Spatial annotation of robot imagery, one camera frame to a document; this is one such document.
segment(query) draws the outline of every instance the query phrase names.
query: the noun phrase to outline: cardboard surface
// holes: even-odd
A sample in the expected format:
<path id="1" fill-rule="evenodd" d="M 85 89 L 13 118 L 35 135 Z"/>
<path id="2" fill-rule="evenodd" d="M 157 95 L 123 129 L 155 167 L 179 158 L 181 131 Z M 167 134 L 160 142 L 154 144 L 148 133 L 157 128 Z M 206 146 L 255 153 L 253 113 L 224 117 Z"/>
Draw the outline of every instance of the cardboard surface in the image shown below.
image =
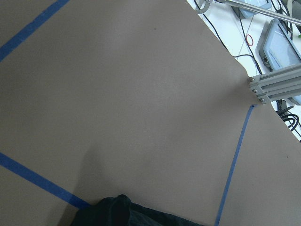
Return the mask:
<path id="1" fill-rule="evenodd" d="M 29 24 L 55 0 L 2 0 L 0 7 L 0 46 Z"/>
<path id="2" fill-rule="evenodd" d="M 300 225 L 300 146 L 270 105 L 255 108 L 220 225 Z"/>
<path id="3" fill-rule="evenodd" d="M 69 225 L 77 209 L 7 169 L 0 168 L 1 224 Z"/>

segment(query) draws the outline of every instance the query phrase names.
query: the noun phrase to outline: red cable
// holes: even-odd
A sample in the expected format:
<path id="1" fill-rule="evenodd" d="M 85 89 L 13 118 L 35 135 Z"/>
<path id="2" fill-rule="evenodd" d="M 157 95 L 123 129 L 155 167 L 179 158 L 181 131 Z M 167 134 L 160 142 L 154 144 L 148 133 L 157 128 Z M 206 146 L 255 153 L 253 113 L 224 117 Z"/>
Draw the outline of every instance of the red cable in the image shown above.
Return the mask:
<path id="1" fill-rule="evenodd" d="M 252 45 L 250 45 L 250 43 L 248 42 L 248 36 L 250 36 L 250 38 L 251 38 L 251 40 L 252 40 L 252 45 L 254 44 L 253 38 L 252 38 L 252 36 L 249 35 L 249 34 L 246 35 L 246 42 L 247 42 L 247 44 L 248 44 L 249 46 L 252 46 Z"/>

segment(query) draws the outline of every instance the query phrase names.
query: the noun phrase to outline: black cable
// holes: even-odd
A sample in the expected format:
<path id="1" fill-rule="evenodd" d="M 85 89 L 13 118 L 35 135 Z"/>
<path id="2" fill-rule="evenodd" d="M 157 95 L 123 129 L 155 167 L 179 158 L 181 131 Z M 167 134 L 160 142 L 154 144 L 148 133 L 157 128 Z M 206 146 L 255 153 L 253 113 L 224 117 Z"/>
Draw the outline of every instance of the black cable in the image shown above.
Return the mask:
<path id="1" fill-rule="evenodd" d="M 283 121 L 285 121 L 286 119 L 289 119 L 290 116 L 292 116 L 292 117 L 294 118 L 295 123 L 296 123 L 296 124 L 293 126 L 293 128 L 291 129 L 291 131 L 293 131 L 293 130 L 296 130 L 298 124 L 300 124 L 300 123 L 299 123 L 299 116 L 296 115 L 296 114 L 286 114 L 286 115 L 281 116 L 281 118 L 282 118 Z"/>
<path id="2" fill-rule="evenodd" d="M 299 128 L 301 129 L 301 124 L 300 124 L 300 122 L 299 122 L 299 120 L 297 121 L 297 125 L 299 125 Z M 295 130 L 295 132 L 300 136 L 300 138 L 301 138 L 301 134 L 296 130 L 296 128 L 294 129 Z"/>
<path id="3" fill-rule="evenodd" d="M 215 29 L 215 27 L 213 26 L 213 24 L 211 23 L 211 21 L 206 17 L 205 14 L 203 14 L 203 16 L 206 18 L 206 20 L 209 22 L 209 24 L 213 27 L 213 29 L 214 29 L 214 31 L 215 31 L 215 33 L 216 33 L 218 39 L 221 41 L 222 45 L 225 47 L 226 50 L 228 50 L 227 47 L 225 46 L 225 44 L 223 43 L 222 39 L 221 39 L 220 36 L 218 35 L 217 30 Z"/>
<path id="4" fill-rule="evenodd" d="M 273 7 L 274 7 L 275 11 L 276 11 L 276 12 L 278 12 L 278 9 L 276 9 L 276 6 L 275 6 L 275 4 L 273 3 L 273 0 L 271 0 L 271 2 L 272 2 L 272 5 L 273 5 Z"/>
<path id="5" fill-rule="evenodd" d="M 281 1 L 281 3 L 283 4 L 283 6 L 284 6 L 284 8 L 285 8 L 285 10 L 286 10 L 286 14 L 288 15 L 288 16 L 291 16 L 291 14 L 290 14 L 290 12 L 288 11 L 288 8 L 287 8 L 287 5 L 283 2 L 283 0 L 280 0 Z M 292 23 L 290 23 L 290 28 L 291 28 L 291 40 L 293 40 L 293 25 L 292 25 Z"/>
<path id="6" fill-rule="evenodd" d="M 196 4 L 197 8 L 200 9 L 200 7 L 198 6 L 196 0 L 194 0 L 194 3 Z M 215 31 L 215 33 L 216 33 L 216 36 L 217 36 L 218 39 L 220 40 L 221 44 L 225 47 L 226 50 L 228 50 L 227 47 L 226 47 L 226 45 L 223 43 L 222 39 L 220 38 L 220 36 L 219 36 L 219 34 L 218 34 L 216 28 L 214 27 L 214 25 L 211 23 L 211 21 L 208 19 L 208 17 L 206 17 L 205 14 L 203 14 L 203 16 L 205 17 L 205 19 L 208 21 L 208 23 L 209 23 L 209 24 L 212 26 L 212 28 L 214 29 L 214 31 Z M 252 57 L 253 60 L 254 60 L 254 62 L 255 62 L 255 66 L 256 66 L 257 70 L 259 71 L 260 74 L 262 74 L 262 72 L 261 72 L 261 70 L 260 70 L 260 67 L 259 67 L 259 65 L 258 65 L 258 62 L 256 61 L 256 59 L 255 59 L 255 57 L 254 57 L 254 54 L 253 54 L 253 55 L 250 55 L 250 54 L 242 54 L 242 55 L 233 56 L 233 57 L 236 58 L 236 57 L 243 57 L 243 56 L 249 56 L 249 57 Z"/>
<path id="7" fill-rule="evenodd" d="M 281 5 L 280 1 L 277 0 L 277 2 L 278 2 L 278 4 L 279 4 L 280 10 L 282 10 L 282 5 Z"/>
<path id="8" fill-rule="evenodd" d="M 284 122 L 286 121 L 290 121 L 290 120 L 293 120 L 293 123 L 291 123 L 288 128 L 292 127 L 295 123 L 296 123 L 296 120 L 294 118 L 287 118 L 287 119 L 283 119 Z"/>
<path id="9" fill-rule="evenodd" d="M 245 39 L 246 45 L 248 46 L 248 48 L 249 48 L 249 50 L 250 50 L 250 52 L 251 52 L 251 54 L 252 54 L 252 56 L 253 56 L 253 59 L 254 59 L 254 62 L 255 62 L 255 65 L 256 65 L 256 68 L 257 68 L 259 74 L 262 74 L 261 69 L 260 69 L 260 67 L 259 67 L 259 65 L 258 65 L 258 62 L 256 61 L 256 59 L 255 59 L 255 57 L 254 57 L 254 53 L 252 52 L 252 50 L 251 50 L 251 48 L 250 48 L 250 46 L 248 45 L 248 42 L 247 42 L 247 40 L 246 40 L 245 30 L 244 30 L 243 23 L 241 22 L 241 17 L 240 17 L 240 10 L 238 11 L 238 17 L 239 17 L 241 29 L 242 29 L 243 34 L 244 34 L 244 39 Z"/>
<path id="10" fill-rule="evenodd" d="M 198 6 L 196 0 L 194 0 L 194 4 L 196 4 L 197 8 L 201 10 L 201 8 Z M 203 14 L 203 15 L 204 15 L 204 17 L 206 18 L 206 20 L 208 21 L 208 23 L 209 23 L 209 24 L 212 26 L 212 28 L 214 29 L 214 31 L 215 31 L 215 33 L 216 33 L 218 39 L 220 40 L 221 44 L 225 47 L 226 50 L 228 50 L 227 47 L 226 47 L 226 45 L 223 43 L 222 39 L 220 38 L 220 36 L 219 36 L 219 34 L 218 34 L 216 28 L 213 26 L 213 24 L 212 24 L 211 21 L 208 19 L 208 17 L 206 17 L 205 14 Z"/>

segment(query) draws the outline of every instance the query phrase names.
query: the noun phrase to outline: metal bracket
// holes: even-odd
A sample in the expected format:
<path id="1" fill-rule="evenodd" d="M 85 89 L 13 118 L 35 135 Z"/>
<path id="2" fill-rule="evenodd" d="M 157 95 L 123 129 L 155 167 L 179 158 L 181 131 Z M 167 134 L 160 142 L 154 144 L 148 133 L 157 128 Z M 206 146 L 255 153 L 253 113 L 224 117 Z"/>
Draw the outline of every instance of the metal bracket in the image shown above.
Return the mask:
<path id="1" fill-rule="evenodd" d="M 290 22 L 290 23 L 293 23 L 293 24 L 296 24 L 296 25 L 301 25 L 301 20 L 298 20 L 296 18 L 292 18 L 290 16 L 285 16 L 283 14 L 276 13 L 276 12 L 273 12 L 273 11 L 270 11 L 270 10 L 266 10 L 266 9 L 260 8 L 258 6 L 254 6 L 254 5 L 239 1 L 239 0 L 215 0 L 215 1 L 219 2 L 219 3 L 229 5 L 229 6 L 234 6 L 234 7 L 238 7 L 238 8 L 247 9 L 247 10 L 250 10 L 250 11 L 255 12 L 255 13 L 260 13 L 260 14 L 263 14 L 263 15 L 266 15 L 266 16 L 277 18 L 279 20 L 284 20 L 284 21 L 287 21 L 287 22 Z"/>
<path id="2" fill-rule="evenodd" d="M 209 9 L 209 6 L 212 2 L 213 0 L 199 0 L 198 5 L 201 9 L 196 10 L 197 14 L 205 13 Z"/>
<path id="3" fill-rule="evenodd" d="M 249 89 L 263 103 L 301 95 L 301 63 L 250 78 Z"/>

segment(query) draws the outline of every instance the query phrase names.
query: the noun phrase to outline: blue tape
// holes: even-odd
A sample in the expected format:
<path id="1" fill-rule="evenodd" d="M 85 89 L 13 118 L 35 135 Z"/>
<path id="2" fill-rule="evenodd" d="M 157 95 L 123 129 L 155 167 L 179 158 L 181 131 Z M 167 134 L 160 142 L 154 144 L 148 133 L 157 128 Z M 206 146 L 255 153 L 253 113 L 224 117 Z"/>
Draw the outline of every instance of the blue tape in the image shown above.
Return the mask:
<path id="1" fill-rule="evenodd" d="M 71 194 L 60 186 L 52 183 L 41 175 L 33 172 L 29 168 L 21 165 L 15 160 L 7 157 L 6 155 L 0 152 L 0 165 L 5 167 L 6 169 L 16 173 L 17 175 L 23 177 L 24 179 L 32 182 L 33 184 L 39 186 L 45 191 L 55 195 L 56 197 L 66 201 L 67 203 L 75 206 L 76 208 L 83 209 L 91 206 L 86 201 L 80 199 L 79 197 Z"/>
<path id="2" fill-rule="evenodd" d="M 53 14 L 59 11 L 69 0 L 57 0 L 40 15 L 38 15 L 30 24 L 25 26 L 7 43 L 0 47 L 0 62 L 7 57 L 15 48 L 24 42 L 31 34 L 43 25 Z"/>
<path id="3" fill-rule="evenodd" d="M 222 194 L 222 200 L 221 200 L 218 212 L 217 212 L 217 216 L 216 216 L 216 219 L 215 219 L 214 226 L 218 226 L 219 223 L 220 223 L 220 220 L 221 220 L 221 217 L 222 217 L 222 211 L 223 211 L 223 208 L 224 208 L 224 205 L 225 205 L 225 202 L 226 202 L 226 198 L 227 198 L 228 190 L 229 190 L 229 187 L 230 187 L 231 179 L 232 179 L 233 172 L 234 172 L 234 169 L 235 169 L 235 165 L 236 165 L 236 162 L 237 162 L 237 159 L 238 159 L 241 144 L 243 143 L 244 135 L 245 135 L 245 132 L 246 132 L 246 127 L 248 125 L 252 110 L 255 107 L 256 107 L 256 105 L 251 105 L 250 108 L 249 108 L 248 113 L 246 114 L 245 122 L 244 122 L 243 128 L 241 129 L 240 137 L 239 137 L 238 144 L 237 144 L 237 147 L 236 147 L 236 151 L 235 151 L 233 161 L 232 161 L 232 164 L 231 164 L 231 167 L 230 167 L 230 171 L 229 171 L 227 182 L 226 182 L 226 185 L 225 185 L 225 188 L 224 188 L 224 192 Z"/>

